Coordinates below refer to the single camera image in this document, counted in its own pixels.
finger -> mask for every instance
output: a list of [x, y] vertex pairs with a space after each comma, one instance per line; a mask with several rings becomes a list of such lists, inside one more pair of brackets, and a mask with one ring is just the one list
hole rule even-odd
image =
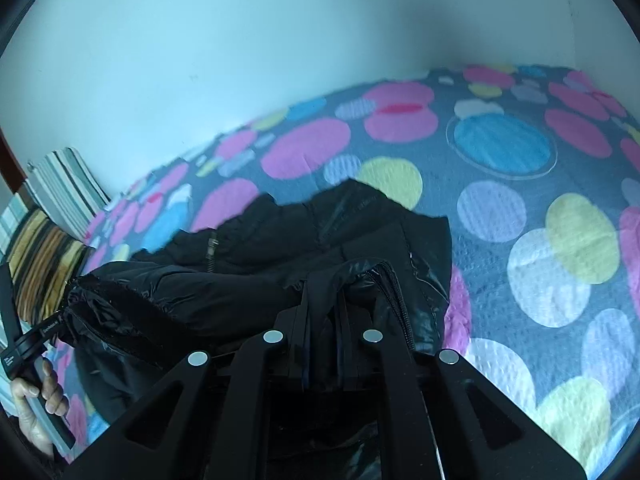
[[45, 377], [50, 377], [53, 373], [53, 364], [46, 357], [42, 358], [42, 371]]
[[27, 416], [33, 416], [33, 411], [31, 410], [26, 397], [37, 397], [38, 394], [34, 392], [37, 392], [38, 389], [22, 378], [11, 381], [10, 388], [12, 397], [14, 398], [14, 406], [18, 412], [18, 417], [24, 418]]
[[45, 400], [49, 400], [53, 392], [56, 391], [57, 387], [58, 374], [54, 371], [51, 371], [51, 373], [42, 381], [42, 398]]
[[69, 411], [69, 399], [67, 399], [66, 397], [62, 397], [62, 402], [60, 402], [60, 404], [56, 408], [56, 415], [65, 416], [66, 412], [68, 411]]
[[47, 413], [56, 412], [58, 406], [60, 405], [60, 402], [62, 402], [63, 396], [64, 396], [64, 392], [62, 391], [62, 387], [58, 386], [49, 397], [49, 400], [47, 400], [47, 403], [44, 405], [45, 409], [47, 410]]

blue circle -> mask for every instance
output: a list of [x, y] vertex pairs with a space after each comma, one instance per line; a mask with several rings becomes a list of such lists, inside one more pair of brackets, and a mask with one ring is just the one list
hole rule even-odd
[[472, 161], [513, 176], [538, 172], [552, 154], [551, 142], [538, 129], [509, 115], [468, 117], [456, 125], [453, 137]]
[[546, 77], [546, 72], [536, 65], [522, 65], [518, 67], [518, 72], [529, 77]]
[[304, 103], [299, 103], [292, 106], [287, 114], [287, 121], [297, 121], [309, 117], [315, 113], [318, 113], [326, 105], [326, 99], [319, 97], [318, 99], [312, 99]]
[[189, 217], [187, 202], [176, 202], [165, 209], [151, 224], [142, 238], [142, 248], [155, 253], [167, 245], [174, 234], [184, 227]]

pillow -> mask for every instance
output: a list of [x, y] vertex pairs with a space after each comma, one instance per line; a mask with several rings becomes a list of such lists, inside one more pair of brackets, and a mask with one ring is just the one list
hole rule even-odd
[[34, 325], [59, 309], [66, 283], [84, 264], [88, 251], [35, 204], [27, 211], [5, 256], [21, 320]]

round metal pin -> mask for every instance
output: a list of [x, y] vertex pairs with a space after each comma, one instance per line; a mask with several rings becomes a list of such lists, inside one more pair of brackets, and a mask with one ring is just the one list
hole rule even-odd
[[267, 343], [279, 343], [282, 341], [284, 334], [280, 330], [269, 330], [262, 336]]
[[382, 332], [380, 332], [380, 330], [370, 328], [369, 330], [365, 330], [362, 333], [362, 337], [364, 341], [368, 341], [370, 343], [379, 343], [380, 341], [382, 341]]
[[456, 352], [455, 350], [450, 350], [448, 348], [440, 352], [440, 355], [438, 357], [443, 363], [446, 363], [448, 365], [454, 365], [460, 359], [458, 352]]
[[187, 361], [191, 366], [202, 366], [208, 359], [209, 356], [204, 352], [193, 352], [189, 354]]

bedsheet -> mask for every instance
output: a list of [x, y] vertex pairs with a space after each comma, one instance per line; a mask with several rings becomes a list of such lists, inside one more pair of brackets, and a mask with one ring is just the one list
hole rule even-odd
[[[449, 217], [445, 346], [596, 478], [640, 417], [639, 128], [565, 68], [469, 66], [355, 86], [141, 178], [92, 222], [86, 270], [158, 250], [178, 229], [215, 228], [260, 193], [291, 203], [347, 178], [371, 184]], [[106, 425], [72, 349], [50, 357], [77, 454]]]

